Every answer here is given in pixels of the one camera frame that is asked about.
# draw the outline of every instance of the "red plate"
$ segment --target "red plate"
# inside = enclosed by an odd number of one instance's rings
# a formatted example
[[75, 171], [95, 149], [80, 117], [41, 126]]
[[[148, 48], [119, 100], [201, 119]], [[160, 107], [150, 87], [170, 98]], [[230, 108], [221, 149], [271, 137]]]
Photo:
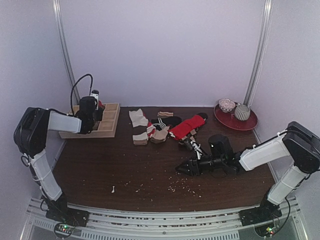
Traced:
[[257, 126], [258, 118], [254, 111], [251, 110], [250, 117], [247, 121], [240, 121], [236, 119], [234, 109], [231, 112], [223, 112], [218, 104], [214, 107], [213, 111], [216, 119], [218, 119], [220, 123], [227, 126], [228, 128], [239, 131], [248, 131], [254, 129]]

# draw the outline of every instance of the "wooden table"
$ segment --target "wooden table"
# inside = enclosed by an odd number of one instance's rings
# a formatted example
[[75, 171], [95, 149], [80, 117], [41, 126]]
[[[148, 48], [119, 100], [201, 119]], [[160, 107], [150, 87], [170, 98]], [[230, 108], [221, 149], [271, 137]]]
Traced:
[[[193, 153], [172, 138], [161, 144], [134, 146], [129, 111], [122, 107], [115, 138], [68, 139], [53, 174], [70, 203], [97, 208], [141, 212], [188, 212], [227, 209], [260, 203], [274, 184], [267, 165], [241, 175], [222, 170], [186, 176], [175, 167]], [[252, 131], [226, 128], [213, 108], [142, 107], [147, 118], [172, 111], [184, 119], [205, 112], [209, 119], [196, 140], [209, 153], [208, 138], [227, 136], [235, 152], [256, 143]]]

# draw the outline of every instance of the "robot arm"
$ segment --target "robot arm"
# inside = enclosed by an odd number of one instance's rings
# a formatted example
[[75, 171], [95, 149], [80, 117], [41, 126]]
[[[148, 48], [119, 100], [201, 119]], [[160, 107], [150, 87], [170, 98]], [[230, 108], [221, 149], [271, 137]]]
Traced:
[[79, 111], [67, 115], [55, 109], [28, 107], [14, 132], [14, 142], [23, 154], [21, 160], [29, 167], [48, 206], [46, 217], [72, 226], [85, 226], [89, 213], [68, 208], [67, 198], [57, 184], [46, 157], [48, 131], [89, 134], [102, 111], [97, 96], [86, 96], [79, 102]]
[[214, 169], [237, 174], [282, 157], [293, 158], [293, 164], [268, 190], [260, 206], [240, 212], [243, 226], [270, 220], [274, 214], [280, 217], [279, 204], [320, 167], [320, 139], [295, 121], [275, 137], [241, 152], [234, 153], [228, 138], [220, 134], [211, 136], [208, 143], [211, 155], [191, 158], [176, 170], [190, 176], [199, 176], [204, 170]]
[[291, 156], [294, 163], [281, 179], [270, 189], [267, 200], [279, 205], [310, 174], [320, 167], [320, 140], [297, 122], [291, 122], [287, 129], [273, 139], [246, 149], [239, 163], [246, 171], [273, 160]]

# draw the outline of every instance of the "wooden compartment organizer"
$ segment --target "wooden compartment organizer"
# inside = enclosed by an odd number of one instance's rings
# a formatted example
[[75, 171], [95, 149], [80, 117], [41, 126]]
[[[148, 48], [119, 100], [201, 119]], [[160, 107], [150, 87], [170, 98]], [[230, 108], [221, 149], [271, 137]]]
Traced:
[[[93, 131], [90, 134], [60, 131], [60, 137], [62, 139], [114, 138], [118, 124], [120, 104], [105, 103], [103, 105], [105, 109], [103, 111], [102, 121], [98, 121], [94, 125]], [[79, 106], [73, 106], [73, 110], [76, 113], [79, 110]]]

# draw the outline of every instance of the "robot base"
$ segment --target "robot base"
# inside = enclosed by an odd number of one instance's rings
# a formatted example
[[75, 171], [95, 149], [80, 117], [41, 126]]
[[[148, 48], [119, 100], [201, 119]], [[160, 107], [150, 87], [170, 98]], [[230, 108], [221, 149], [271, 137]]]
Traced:
[[45, 216], [48, 219], [52, 219], [57, 222], [62, 222], [70, 226], [80, 226], [80, 227], [87, 226], [87, 222], [89, 219], [88, 211], [78, 210], [78, 209], [68, 207], [67, 215], [69, 217], [66, 219], [65, 217], [61, 216], [61, 214], [58, 214], [57, 211], [48, 210]]
[[240, 211], [239, 216], [242, 226], [244, 227], [273, 220], [275, 216], [282, 216], [280, 209], [275, 209], [272, 213], [273, 214], [270, 214], [269, 210], [264, 211], [261, 207], [255, 207]]

